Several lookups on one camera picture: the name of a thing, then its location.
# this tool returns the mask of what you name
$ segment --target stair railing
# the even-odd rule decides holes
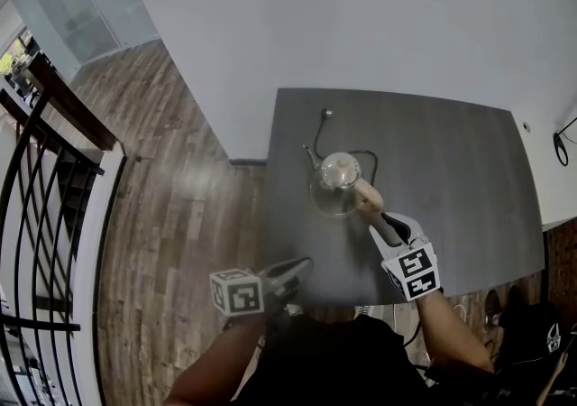
[[[41,113],[50,102],[102,151],[112,150],[117,140],[60,79],[42,54],[32,60],[27,77],[40,92],[30,114],[0,90],[0,105],[15,120],[14,151],[0,191],[0,285],[9,306],[9,309],[3,306],[0,313],[4,329],[0,331],[0,353],[16,399],[22,405],[35,402],[81,406],[73,354],[74,334],[82,330],[75,324],[72,313],[73,247],[78,244],[77,235],[81,230],[78,225],[90,196],[91,181],[104,171],[46,124]],[[69,167],[64,174],[59,173],[63,161]],[[86,176],[79,202],[71,214],[69,212],[73,220],[67,231],[62,225],[63,218],[65,209],[70,209],[67,201],[79,173]],[[58,196],[59,175],[64,180]],[[68,250],[62,250],[62,245],[67,245]],[[18,340],[17,356],[14,348],[10,348],[14,346],[9,344],[10,337]],[[23,359],[24,366],[14,368],[13,357]],[[30,386],[25,389],[26,393],[18,382],[22,375]]]

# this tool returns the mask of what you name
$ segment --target power cord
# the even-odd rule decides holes
[[[333,111],[331,109],[324,108],[321,111],[321,122],[318,125],[318,130],[316,131],[315,142],[313,143],[313,151],[315,152],[315,156],[318,159],[323,160],[325,156],[322,156],[318,152],[318,137],[320,136],[321,132],[323,131],[323,126],[325,125],[326,120],[333,116]],[[371,185],[374,186],[375,184],[375,177],[377,176],[377,169],[379,168],[379,157],[373,151],[370,150],[354,150],[354,151],[347,151],[349,154],[368,154],[373,159],[372,165],[372,173],[371,173]]]
[[[573,144],[577,144],[577,142],[575,142],[574,140],[572,140],[571,138],[569,138],[566,134],[560,134],[561,136],[564,136],[566,140],[569,140],[571,143]]]
[[[421,321],[419,321],[417,324],[417,329],[415,329],[415,334],[413,334],[413,336],[410,338],[410,340],[405,345],[403,345],[403,348],[411,345],[415,341],[420,330],[421,330]]]

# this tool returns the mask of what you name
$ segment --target table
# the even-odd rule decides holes
[[[536,189],[509,111],[387,92],[279,89],[263,194],[262,267],[315,261],[298,300],[311,305],[402,301],[358,214],[322,217],[308,188],[320,113],[333,110],[322,154],[370,149],[386,210],[413,217],[429,237],[446,295],[489,288],[542,270]],[[371,158],[358,155],[365,177]]]

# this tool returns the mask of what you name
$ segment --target cable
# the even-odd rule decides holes
[[[421,321],[419,321],[417,324],[417,329],[415,329],[415,334],[413,334],[413,336],[410,338],[410,340],[405,345],[403,345],[403,348],[411,345],[415,341],[420,330],[421,330]]]
[[[330,109],[324,108],[323,111],[321,112],[321,122],[318,125],[318,130],[316,131],[316,136],[315,136],[315,142],[313,143],[313,151],[315,152],[315,156],[318,159],[324,159],[325,158],[325,156],[322,156],[318,152],[318,148],[317,148],[318,137],[321,135],[321,132],[323,131],[323,126],[325,125],[326,119],[328,119],[332,115],[333,115],[333,111],[331,111]],[[375,154],[373,151],[370,151],[370,150],[354,150],[354,151],[348,151],[348,153],[349,154],[368,154],[372,157],[374,163],[372,166],[372,173],[371,173],[371,185],[374,186],[375,178],[377,176],[377,169],[379,168],[379,157],[377,156],[377,154]]]
[[[461,308],[463,309],[463,313],[464,313],[463,321],[464,321],[464,322],[467,322],[467,308],[465,308],[464,305],[461,305],[461,303],[457,303],[457,304],[453,307],[453,309],[456,309],[457,307],[461,307]]]
[[[516,366],[518,364],[524,364],[524,363],[534,363],[535,361],[541,361],[543,358],[545,358],[544,356],[541,356],[540,358],[535,358],[535,359],[527,359],[526,361],[519,361],[517,363],[511,363],[508,366],[503,366],[501,367],[496,373],[495,375],[499,375],[504,369],[509,369],[511,366]]]
[[[485,342],[485,348],[487,348],[487,350],[489,350],[489,345],[491,345],[490,352],[492,353],[493,350],[495,349],[495,341],[494,341],[492,338],[490,338],[489,340],[487,340],[487,342]],[[495,358],[496,358],[497,356],[499,356],[499,352],[491,355],[491,356],[490,356],[490,361],[491,361],[492,363],[494,363],[494,360],[495,360]]]
[[[558,134],[562,134],[565,130],[567,130],[569,127],[571,127],[571,125],[573,124],[573,122],[577,121],[577,117],[575,117],[569,124],[567,124],[565,127],[563,127],[559,132],[557,132]]]
[[[559,135],[564,136],[564,137],[565,137],[567,140],[569,140],[571,143],[577,144],[577,142],[575,142],[574,140],[572,140],[571,138],[569,138],[566,134],[559,134]]]

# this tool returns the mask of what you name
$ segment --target wooden handrail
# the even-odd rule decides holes
[[[36,53],[24,75],[41,93],[48,91],[50,104],[98,149],[113,149],[116,137],[70,90],[43,53]]]
[[[11,115],[15,121],[20,124],[21,127],[26,125],[29,115],[24,111],[18,104],[8,95],[6,90],[0,90],[0,105],[4,107],[8,114]],[[34,126],[32,129],[32,136],[37,142],[42,142],[46,136],[44,132],[38,127]],[[59,151],[60,147],[52,140],[48,141],[47,148],[54,152],[55,154]]]

